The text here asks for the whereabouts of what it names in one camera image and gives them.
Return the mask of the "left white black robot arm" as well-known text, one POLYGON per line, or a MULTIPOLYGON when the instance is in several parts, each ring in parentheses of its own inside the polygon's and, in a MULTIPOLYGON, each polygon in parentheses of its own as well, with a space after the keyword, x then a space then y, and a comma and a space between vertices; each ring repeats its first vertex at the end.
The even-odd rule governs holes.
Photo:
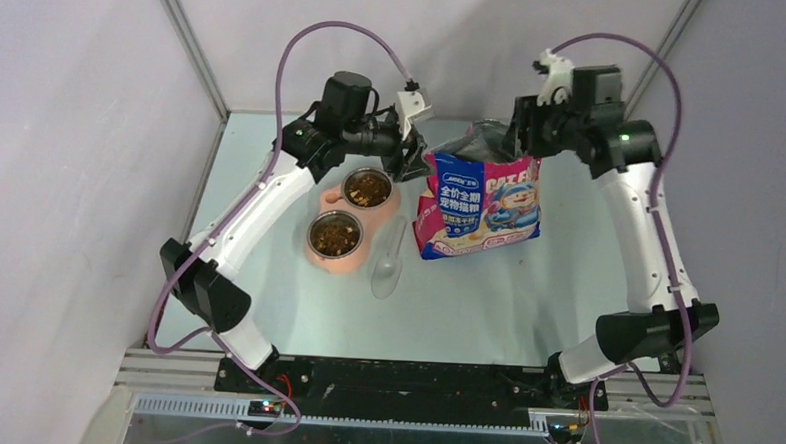
POLYGON ((225 211, 184 243, 168 239, 159 251, 165 293, 204 322, 205 332, 242 364, 240 380, 265 393, 278 380, 273 346, 250 314, 251 296, 233 279, 259 239, 289 207, 347 157, 377 157, 394 182, 428 174, 425 141, 415 124, 433 114, 425 89, 413 80, 394 104, 361 74, 336 72, 320 99, 298 118, 279 124, 278 137, 253 182, 225 211))

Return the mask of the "pink pet food bag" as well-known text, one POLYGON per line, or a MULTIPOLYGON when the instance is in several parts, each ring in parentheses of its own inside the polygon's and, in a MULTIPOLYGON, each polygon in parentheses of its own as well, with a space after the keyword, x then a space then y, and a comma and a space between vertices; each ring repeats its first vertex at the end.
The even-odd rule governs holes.
POLYGON ((424 155, 430 168, 413 222, 426 261, 480 253, 540 235, 541 160, 504 149, 508 127, 475 121, 424 155))

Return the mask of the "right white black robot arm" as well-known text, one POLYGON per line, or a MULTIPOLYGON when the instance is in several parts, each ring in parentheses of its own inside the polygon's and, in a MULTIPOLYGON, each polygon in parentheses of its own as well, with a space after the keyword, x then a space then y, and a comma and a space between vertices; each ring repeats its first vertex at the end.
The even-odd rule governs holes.
POLYGON ((627 283, 626 311, 599 316, 589 339, 550 359, 559 370, 543 381, 546 400, 567 408, 583 383, 643 357, 688 350, 720 317, 688 279, 664 194, 652 184, 665 158, 649 122, 625 120, 621 71, 576 67, 552 54, 533 67, 543 77, 540 91, 514 102, 504 149, 516 158, 578 156, 607 204, 627 283))

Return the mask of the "clear plastic scoop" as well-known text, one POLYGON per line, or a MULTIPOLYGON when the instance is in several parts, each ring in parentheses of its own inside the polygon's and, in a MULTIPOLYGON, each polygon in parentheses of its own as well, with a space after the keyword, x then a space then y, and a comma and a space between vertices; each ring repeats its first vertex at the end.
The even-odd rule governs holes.
POLYGON ((402 273, 401 246, 408 226, 404 215, 395 216, 387 229, 370 286, 375 298, 384 300, 395 291, 402 273))

